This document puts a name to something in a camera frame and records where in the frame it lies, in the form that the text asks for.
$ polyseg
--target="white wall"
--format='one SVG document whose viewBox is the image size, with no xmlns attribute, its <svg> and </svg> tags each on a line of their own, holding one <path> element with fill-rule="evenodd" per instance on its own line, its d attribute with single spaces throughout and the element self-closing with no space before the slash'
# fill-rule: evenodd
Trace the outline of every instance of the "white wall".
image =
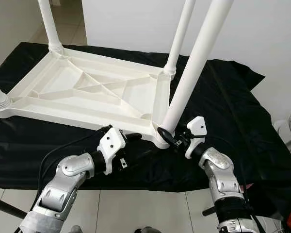
<svg viewBox="0 0 291 233">
<path fill-rule="evenodd" d="M 89 45 L 169 52 L 184 0 L 82 0 Z M 197 0 L 181 54 L 188 55 L 210 0 Z M 291 0 L 236 0 L 210 58 L 266 78 L 253 93 L 273 120 L 291 111 Z"/>
<path fill-rule="evenodd" d="M 20 43 L 42 25 L 37 0 L 0 0 L 0 65 Z"/>
</svg>

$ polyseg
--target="tiled floor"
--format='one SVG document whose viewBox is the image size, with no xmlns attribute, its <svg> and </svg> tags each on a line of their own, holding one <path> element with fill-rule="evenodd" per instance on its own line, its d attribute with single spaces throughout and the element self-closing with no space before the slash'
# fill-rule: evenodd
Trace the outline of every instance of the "tiled floor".
<svg viewBox="0 0 291 233">
<path fill-rule="evenodd" d="M 81 0 L 64 0 L 63 6 L 52 7 L 52 12 L 63 44 L 87 44 Z M 32 42 L 48 42 L 44 27 Z M 0 189 L 0 199 L 24 211 L 34 196 L 32 190 Z M 216 216 L 201 214 L 211 206 L 208 189 L 186 193 L 80 190 L 62 232 L 81 225 L 84 233 L 133 233 L 134 229 L 150 225 L 163 233 L 216 233 Z M 20 222 L 21 219 L 0 211 L 0 233 L 14 232 Z M 266 222 L 267 232 L 271 233 L 274 223 L 271 219 Z"/>
</svg>

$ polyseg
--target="black cloth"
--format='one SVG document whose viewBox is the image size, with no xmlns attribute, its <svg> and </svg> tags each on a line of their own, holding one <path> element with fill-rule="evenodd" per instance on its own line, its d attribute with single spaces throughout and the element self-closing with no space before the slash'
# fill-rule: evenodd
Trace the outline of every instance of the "black cloth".
<svg viewBox="0 0 291 233">
<path fill-rule="evenodd" d="M 163 67 L 168 54 L 144 53 L 91 46 L 66 48 Z M 48 52 L 47 45 L 20 43 L 0 66 L 0 88 L 9 92 Z M 171 97 L 185 68 L 187 56 L 180 56 L 177 74 L 171 82 Z M 234 110 L 250 142 L 245 143 L 210 71 L 216 71 L 233 104 Z M 184 110 L 176 132 L 183 131 L 186 123 L 203 116 L 208 135 L 227 140 L 235 150 L 220 139 L 207 138 L 206 142 L 228 155 L 235 164 L 240 183 L 254 183 L 248 193 L 256 214 L 270 216 L 279 212 L 284 218 L 291 210 L 291 154 L 275 132 L 271 116 L 259 104 L 250 90 L 264 76 L 236 62 L 208 61 L 192 96 Z M 37 188 L 38 168 L 47 152 L 92 131 L 51 122 L 13 116 L 0 119 L 0 188 Z M 53 154 L 46 167 L 55 159 L 84 151 L 95 151 L 101 135 L 86 139 Z M 157 149 L 153 143 L 136 141 L 126 147 L 128 168 L 87 180 L 82 189 L 148 189 L 182 192 L 208 187 L 205 172 L 194 160 L 172 148 Z M 48 173 L 44 184 L 54 174 Z"/>
</svg>

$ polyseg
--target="black fabric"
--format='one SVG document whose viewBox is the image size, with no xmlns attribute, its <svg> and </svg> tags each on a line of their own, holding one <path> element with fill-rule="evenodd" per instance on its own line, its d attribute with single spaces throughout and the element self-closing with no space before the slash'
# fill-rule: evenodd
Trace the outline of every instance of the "black fabric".
<svg viewBox="0 0 291 233">
<path fill-rule="evenodd" d="M 143 53 L 91 46 L 66 46 L 70 49 L 163 67 L 168 54 Z M 0 88 L 9 92 L 48 52 L 47 45 L 20 43 L 0 67 Z M 180 56 L 177 74 L 171 82 L 171 98 L 184 70 L 187 56 Z M 279 212 L 287 217 L 291 210 L 291 154 L 272 127 L 269 113 L 251 94 L 263 76 L 236 62 L 212 60 L 220 82 L 225 88 L 234 110 L 243 124 L 253 151 L 249 151 L 225 99 L 208 66 L 205 66 L 185 108 L 176 132 L 186 123 L 203 116 L 208 135 L 229 141 L 207 138 L 206 142 L 227 154 L 235 164 L 235 174 L 243 182 L 243 165 L 250 202 L 257 215 L 270 216 Z M 19 116 L 0 119 L 0 188 L 37 188 L 37 175 L 44 155 L 55 147 L 83 137 L 91 131 L 66 125 Z M 86 139 L 58 151 L 46 162 L 84 151 L 94 151 L 100 136 Z M 185 159 L 183 153 L 171 148 L 157 149 L 153 143 L 136 141 L 126 147 L 125 160 L 129 165 L 105 176 L 100 174 L 87 180 L 83 189 L 148 189 L 181 192 L 208 187 L 205 172 L 196 160 Z M 53 176 L 55 166 L 44 183 Z"/>
</svg>

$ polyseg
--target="floor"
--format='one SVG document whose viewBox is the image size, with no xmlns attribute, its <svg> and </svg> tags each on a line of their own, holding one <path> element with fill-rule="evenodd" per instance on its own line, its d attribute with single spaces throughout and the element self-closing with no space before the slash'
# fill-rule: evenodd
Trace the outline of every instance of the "floor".
<svg viewBox="0 0 291 233">
<path fill-rule="evenodd" d="M 54 21 L 63 44 L 86 45 L 85 25 L 80 0 L 65 0 L 52 7 Z M 44 27 L 31 42 L 47 44 Z M 28 211 L 36 191 L 0 189 L 0 199 Z M 218 232 L 215 215 L 202 216 L 212 206 L 208 189 L 183 193 L 145 190 L 80 190 L 61 232 L 80 225 L 84 233 L 132 233 L 134 229 L 153 226 L 163 233 Z M 0 211 L 0 232 L 12 233 L 21 219 Z M 266 231 L 276 230 L 270 218 L 261 218 Z"/>
</svg>

